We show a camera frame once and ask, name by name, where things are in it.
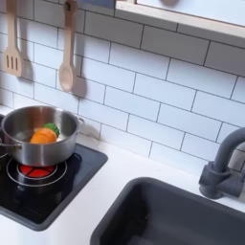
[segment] stainless steel pot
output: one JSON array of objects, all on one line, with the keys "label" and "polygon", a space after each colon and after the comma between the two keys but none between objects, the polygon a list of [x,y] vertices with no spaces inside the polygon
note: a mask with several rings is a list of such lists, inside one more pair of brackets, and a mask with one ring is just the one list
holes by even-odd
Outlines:
[{"label": "stainless steel pot", "polygon": [[[55,123],[60,130],[57,142],[30,144],[34,132],[45,123]],[[79,131],[78,119],[69,112],[49,106],[31,106],[12,111],[1,123],[8,153],[17,162],[33,167],[56,165],[74,152]]]}]

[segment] black stovetop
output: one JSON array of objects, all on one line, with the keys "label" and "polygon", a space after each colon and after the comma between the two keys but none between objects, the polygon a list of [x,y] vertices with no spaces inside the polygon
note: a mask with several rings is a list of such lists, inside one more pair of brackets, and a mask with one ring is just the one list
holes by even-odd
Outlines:
[{"label": "black stovetop", "polygon": [[[74,154],[65,163],[29,170],[4,155],[1,148],[0,213],[35,231],[43,231],[106,161],[107,156],[103,153],[76,145]],[[37,178],[35,175],[40,171],[47,174]]]}]

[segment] shelf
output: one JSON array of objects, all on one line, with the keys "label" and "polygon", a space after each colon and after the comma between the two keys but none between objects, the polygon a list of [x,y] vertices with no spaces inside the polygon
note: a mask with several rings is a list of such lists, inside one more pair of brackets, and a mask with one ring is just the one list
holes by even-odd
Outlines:
[{"label": "shelf", "polygon": [[198,16],[188,15],[180,12],[166,11],[153,7],[143,6],[135,3],[135,0],[117,0],[116,10],[128,11],[153,18],[163,19],[196,28],[206,29],[217,33],[224,33],[238,37],[245,37],[245,27],[230,23],[215,21]]}]

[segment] wooden spatula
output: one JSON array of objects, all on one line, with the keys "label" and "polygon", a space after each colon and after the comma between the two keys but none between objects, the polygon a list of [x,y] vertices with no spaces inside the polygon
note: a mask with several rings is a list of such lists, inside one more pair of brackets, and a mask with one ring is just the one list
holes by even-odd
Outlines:
[{"label": "wooden spatula", "polygon": [[23,57],[17,46],[16,0],[6,0],[8,20],[8,48],[4,52],[4,70],[14,76],[21,77]]},{"label": "wooden spatula", "polygon": [[64,31],[64,59],[59,68],[60,86],[65,92],[70,92],[76,83],[76,73],[73,64],[74,28],[77,3],[67,0],[64,4],[65,31]]}]

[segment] white subway tile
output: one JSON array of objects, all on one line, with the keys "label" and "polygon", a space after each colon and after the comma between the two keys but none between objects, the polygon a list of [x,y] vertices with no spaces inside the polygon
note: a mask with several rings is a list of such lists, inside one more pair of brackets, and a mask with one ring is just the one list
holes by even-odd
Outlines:
[{"label": "white subway tile", "polygon": [[0,33],[4,33],[7,34],[8,30],[7,30],[7,17],[4,13],[0,12]]},{"label": "white subway tile", "polygon": [[156,143],[152,145],[150,158],[198,176],[202,173],[204,165],[208,163],[203,159]]},{"label": "white subway tile", "polygon": [[33,100],[24,96],[20,96],[17,94],[13,94],[13,108],[18,109],[27,106],[33,105],[46,105],[45,103],[39,102],[37,100]]},{"label": "white subway tile", "polygon": [[83,118],[83,119],[84,119],[84,125],[80,129],[80,133],[95,139],[99,139],[101,124],[99,122],[95,122],[87,118]]},{"label": "white subway tile", "polygon": [[[54,69],[59,69],[63,62],[63,52],[53,48],[34,44],[34,62],[48,66]],[[74,64],[77,76],[80,75],[81,57],[74,56]]]},{"label": "white subway tile", "polygon": [[[223,122],[221,130],[220,130],[219,135],[218,135],[217,142],[222,143],[229,134],[233,133],[238,128],[239,128],[238,126],[233,126],[233,125],[226,124]],[[245,143],[239,145],[237,147],[237,149],[245,151]]]},{"label": "white subway tile", "polygon": [[245,126],[245,104],[234,102],[197,92],[192,111],[198,114],[231,123],[237,126]]},{"label": "white subway tile", "polygon": [[133,91],[135,73],[92,59],[82,60],[81,76],[128,92]]},{"label": "white subway tile", "polygon": [[195,90],[164,80],[137,74],[134,93],[163,103],[190,110]]},{"label": "white subway tile", "polygon": [[182,151],[193,156],[213,161],[218,151],[219,144],[186,134],[182,145]]},{"label": "white subway tile", "polygon": [[[3,13],[0,13],[0,23],[0,33],[7,34],[7,19],[6,15]],[[17,36],[31,42],[56,48],[56,27],[51,27],[28,19],[17,18]]]},{"label": "white subway tile", "polygon": [[[64,4],[64,2],[65,0],[59,0],[60,4]],[[94,11],[94,12],[111,15],[111,16],[114,15],[114,10],[105,8],[105,7],[101,7],[101,6],[97,6],[97,5],[84,4],[84,3],[78,2],[78,7],[86,11]]]},{"label": "white subway tile", "polygon": [[232,100],[245,103],[245,78],[239,77],[234,88]]},{"label": "white subway tile", "polygon": [[221,122],[161,104],[158,123],[215,141]]},{"label": "white subway tile", "polygon": [[[46,1],[34,0],[34,20],[64,28],[64,7],[59,4]],[[83,33],[84,11],[77,10],[76,31]]]},{"label": "white subway tile", "polygon": [[145,26],[142,49],[203,64],[209,41]]},{"label": "white subway tile", "polygon": [[12,108],[12,102],[13,102],[12,92],[0,88],[0,104]]},{"label": "white subway tile", "polygon": [[182,24],[178,26],[178,33],[186,33],[201,38],[205,38],[208,40],[222,42],[222,43],[238,46],[241,48],[245,48],[245,43],[243,38],[230,34],[217,33],[210,30],[205,30],[192,26],[186,26]]},{"label": "white subway tile", "polygon": [[0,87],[33,98],[33,82],[0,72]]},{"label": "white subway tile", "polygon": [[245,76],[245,50],[212,42],[205,65],[221,71]]},{"label": "white subway tile", "polygon": [[22,77],[46,86],[56,87],[56,70],[46,66],[24,61]]},{"label": "white subway tile", "polygon": [[86,13],[85,33],[140,48],[143,25],[97,14]]},{"label": "white subway tile", "polygon": [[[64,49],[64,31],[58,30],[58,49]],[[110,42],[92,36],[76,33],[74,54],[108,62]]]},{"label": "white subway tile", "polygon": [[[0,11],[6,12],[6,3],[5,0],[0,1]],[[16,0],[16,13],[19,17],[33,19],[33,0]]]},{"label": "white subway tile", "polygon": [[89,100],[79,100],[81,116],[125,130],[128,114]]},{"label": "white subway tile", "polygon": [[218,96],[230,98],[236,76],[172,59],[167,80]]},{"label": "white subway tile", "polygon": [[103,125],[101,127],[100,138],[102,141],[130,150],[145,157],[148,157],[149,155],[151,141],[128,134],[110,126]]},{"label": "white subway tile", "polygon": [[[57,89],[62,90],[59,84],[59,80],[57,80],[56,87]],[[76,85],[71,92],[71,94],[73,95],[83,97],[88,100],[93,100],[99,103],[103,103],[104,93],[104,85],[84,78],[77,78]]]},{"label": "white subway tile", "polygon": [[115,16],[121,19],[131,20],[138,23],[146,24],[148,26],[159,27],[171,31],[176,31],[177,29],[177,23],[149,17],[142,14],[136,14],[135,12],[116,10]]},{"label": "white subway tile", "polygon": [[169,58],[112,43],[110,63],[138,73],[165,79]]},{"label": "white subway tile", "polygon": [[104,104],[122,111],[156,121],[160,103],[143,97],[110,88],[106,88]]},{"label": "white subway tile", "polygon": [[150,141],[180,149],[184,132],[130,115],[127,131]]},{"label": "white subway tile", "polygon": [[[18,38],[18,48],[23,58],[33,61],[33,43]],[[4,53],[8,47],[8,36],[0,33],[0,52]]]},{"label": "white subway tile", "polygon": [[73,113],[78,112],[78,97],[39,83],[34,84],[34,99]]}]

